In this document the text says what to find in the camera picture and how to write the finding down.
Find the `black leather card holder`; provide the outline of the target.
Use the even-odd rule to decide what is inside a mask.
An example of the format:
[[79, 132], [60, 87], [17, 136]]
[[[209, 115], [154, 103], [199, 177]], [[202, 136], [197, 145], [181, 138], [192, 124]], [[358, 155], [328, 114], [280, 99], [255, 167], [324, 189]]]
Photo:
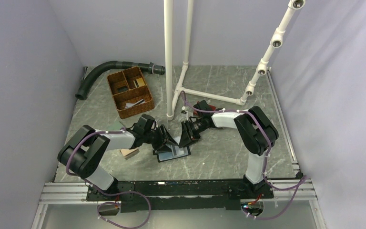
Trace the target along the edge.
[[152, 154], [157, 156], [157, 161], [159, 163], [191, 155], [191, 151], [188, 146], [185, 148], [179, 148], [178, 146], [173, 146], [171, 144], [168, 144], [166, 146], [169, 147], [172, 151], [152, 151]]

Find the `white card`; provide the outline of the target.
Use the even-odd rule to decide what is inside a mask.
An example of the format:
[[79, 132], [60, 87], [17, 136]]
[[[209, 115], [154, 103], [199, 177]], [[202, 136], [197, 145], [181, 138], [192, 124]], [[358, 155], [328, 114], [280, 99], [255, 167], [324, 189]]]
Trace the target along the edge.
[[145, 103], [145, 101], [143, 99], [141, 99], [141, 100], [139, 100], [135, 103], [126, 103], [124, 109], [129, 109], [131, 107], [134, 107], [134, 106], [137, 106], [137, 105], [140, 105], [140, 104], [143, 104], [143, 103]]

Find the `gold VIP card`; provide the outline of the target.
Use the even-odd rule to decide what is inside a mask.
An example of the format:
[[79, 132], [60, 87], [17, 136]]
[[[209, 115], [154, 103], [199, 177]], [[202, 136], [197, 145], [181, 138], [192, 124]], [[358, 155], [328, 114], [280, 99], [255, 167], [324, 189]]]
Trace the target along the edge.
[[135, 87], [142, 87], [142, 86], [146, 86], [146, 82], [145, 82], [145, 80], [143, 79], [143, 78], [137, 78], [137, 79], [134, 79], [134, 85], [135, 85]]

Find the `black VIP card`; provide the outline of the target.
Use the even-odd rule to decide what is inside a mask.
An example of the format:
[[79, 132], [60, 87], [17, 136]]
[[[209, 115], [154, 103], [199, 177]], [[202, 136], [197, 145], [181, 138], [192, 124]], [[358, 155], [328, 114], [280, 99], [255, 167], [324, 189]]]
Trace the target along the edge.
[[118, 87], [118, 88], [116, 89], [116, 93], [118, 94], [118, 93], [126, 92], [126, 91], [128, 91], [128, 90], [129, 90], [128, 86], [123, 85], [123, 86]]

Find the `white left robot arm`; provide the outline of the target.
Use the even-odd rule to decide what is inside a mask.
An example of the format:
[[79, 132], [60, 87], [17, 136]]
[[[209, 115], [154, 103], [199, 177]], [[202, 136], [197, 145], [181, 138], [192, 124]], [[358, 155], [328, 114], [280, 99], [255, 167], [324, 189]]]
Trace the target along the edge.
[[135, 149], [143, 144], [150, 144], [156, 153], [171, 152], [172, 146], [178, 146], [164, 125], [157, 125], [152, 116], [143, 114], [131, 127], [120, 130], [82, 126], [60, 150], [57, 160], [69, 176], [89, 182], [105, 200], [112, 200], [119, 192], [119, 181], [100, 166], [104, 153]]

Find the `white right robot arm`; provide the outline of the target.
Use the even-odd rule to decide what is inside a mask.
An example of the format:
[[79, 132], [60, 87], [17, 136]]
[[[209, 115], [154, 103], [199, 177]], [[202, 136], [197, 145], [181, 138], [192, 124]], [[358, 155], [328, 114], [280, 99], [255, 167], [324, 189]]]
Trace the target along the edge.
[[255, 198], [262, 192], [266, 169], [265, 156], [279, 138], [279, 133], [261, 107], [253, 106], [248, 110], [225, 111], [209, 105], [205, 100], [194, 106], [197, 116], [181, 122], [182, 134], [179, 147], [187, 147], [201, 138], [200, 133], [209, 128], [236, 129], [243, 144], [249, 151], [248, 166], [244, 177], [244, 193]]

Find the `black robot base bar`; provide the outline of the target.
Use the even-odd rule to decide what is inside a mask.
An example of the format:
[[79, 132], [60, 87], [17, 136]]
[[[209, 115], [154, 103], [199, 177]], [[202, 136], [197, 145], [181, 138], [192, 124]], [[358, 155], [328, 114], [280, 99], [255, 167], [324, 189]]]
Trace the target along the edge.
[[244, 178], [209, 180], [168, 181], [120, 181], [118, 191], [122, 195], [109, 197], [93, 187], [88, 188], [88, 202], [115, 201], [121, 203], [121, 212], [147, 210], [147, 202], [138, 193], [144, 194], [152, 210], [224, 208], [239, 210], [242, 203], [257, 198], [272, 199], [271, 188], [266, 185], [252, 185]]

